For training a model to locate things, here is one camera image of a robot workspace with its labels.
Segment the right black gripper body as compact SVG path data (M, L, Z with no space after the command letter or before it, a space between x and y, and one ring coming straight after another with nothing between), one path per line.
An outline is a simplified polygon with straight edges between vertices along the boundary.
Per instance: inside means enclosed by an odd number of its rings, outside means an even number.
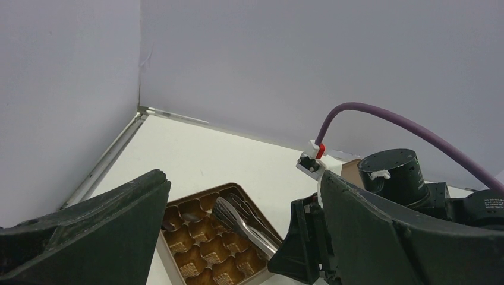
M427 183L417 155L393 149L369 155L358 163L363 190L435 218L449 216L445 183ZM288 233L268 269L304 284L324 279L342 284L320 194L291 203Z

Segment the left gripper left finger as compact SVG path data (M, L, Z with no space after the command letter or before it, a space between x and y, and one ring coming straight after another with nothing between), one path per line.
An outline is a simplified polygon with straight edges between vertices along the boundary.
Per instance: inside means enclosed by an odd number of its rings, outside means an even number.
M146 284L170 188L154 169L1 229L1 283Z

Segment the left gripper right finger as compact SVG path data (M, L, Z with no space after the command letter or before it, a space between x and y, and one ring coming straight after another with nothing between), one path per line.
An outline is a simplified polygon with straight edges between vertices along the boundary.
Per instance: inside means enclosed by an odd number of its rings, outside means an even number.
M502 284L503 232L421 214L331 171L320 197L342 284Z

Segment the metal tongs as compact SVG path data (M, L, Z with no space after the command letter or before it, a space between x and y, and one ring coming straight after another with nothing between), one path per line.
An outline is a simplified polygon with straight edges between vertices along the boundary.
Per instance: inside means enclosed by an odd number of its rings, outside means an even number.
M276 230L268 226L266 219L261 218L259 212L237 194L218 197L212 214L224 226L253 243L268 260L283 242Z

